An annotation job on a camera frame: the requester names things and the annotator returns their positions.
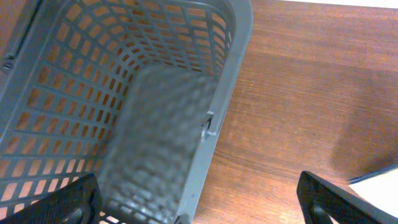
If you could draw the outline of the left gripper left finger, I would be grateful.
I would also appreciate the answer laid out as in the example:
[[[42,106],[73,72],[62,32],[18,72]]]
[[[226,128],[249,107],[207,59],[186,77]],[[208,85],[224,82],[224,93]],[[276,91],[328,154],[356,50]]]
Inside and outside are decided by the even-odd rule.
[[[1,223],[98,223],[100,211],[101,194],[96,176],[87,174]]]

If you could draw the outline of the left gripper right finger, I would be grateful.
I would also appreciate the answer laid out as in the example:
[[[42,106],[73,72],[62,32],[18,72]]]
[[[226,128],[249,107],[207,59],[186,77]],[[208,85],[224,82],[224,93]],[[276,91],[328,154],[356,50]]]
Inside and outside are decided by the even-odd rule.
[[[297,197],[306,224],[397,223],[397,218],[309,172],[300,174]]]

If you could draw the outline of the white cream food pouch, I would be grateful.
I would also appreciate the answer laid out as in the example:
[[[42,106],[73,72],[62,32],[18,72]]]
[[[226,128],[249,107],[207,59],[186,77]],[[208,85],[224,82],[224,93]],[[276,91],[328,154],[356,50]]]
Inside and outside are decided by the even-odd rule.
[[[365,201],[397,218],[397,164],[349,180]]]

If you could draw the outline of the grey plastic basket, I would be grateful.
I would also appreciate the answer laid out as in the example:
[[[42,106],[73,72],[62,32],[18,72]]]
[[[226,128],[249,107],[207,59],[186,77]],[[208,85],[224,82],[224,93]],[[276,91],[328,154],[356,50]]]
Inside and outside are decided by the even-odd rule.
[[[2,1],[1,220],[87,175],[98,223],[191,223],[250,1]]]

